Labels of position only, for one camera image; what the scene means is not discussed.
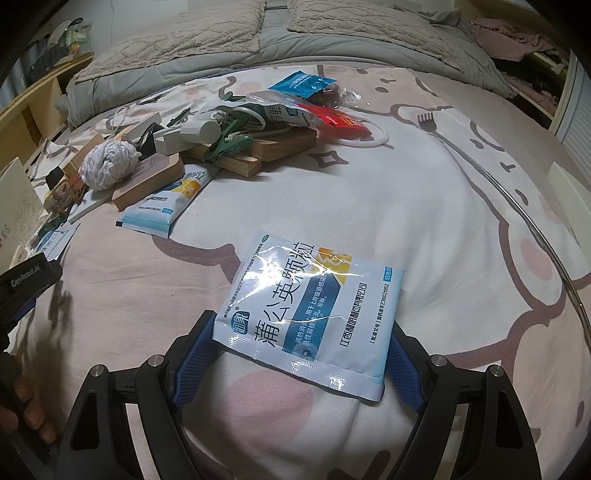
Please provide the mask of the person's left hand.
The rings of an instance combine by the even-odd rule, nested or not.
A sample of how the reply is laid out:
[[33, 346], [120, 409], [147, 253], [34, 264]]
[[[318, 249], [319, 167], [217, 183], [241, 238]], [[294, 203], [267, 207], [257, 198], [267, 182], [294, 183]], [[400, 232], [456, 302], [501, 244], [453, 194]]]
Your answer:
[[13, 434], [20, 424], [37, 433], [44, 444], [57, 438], [54, 426], [36, 397], [32, 383], [23, 376], [22, 366], [14, 355], [1, 353], [1, 431]]

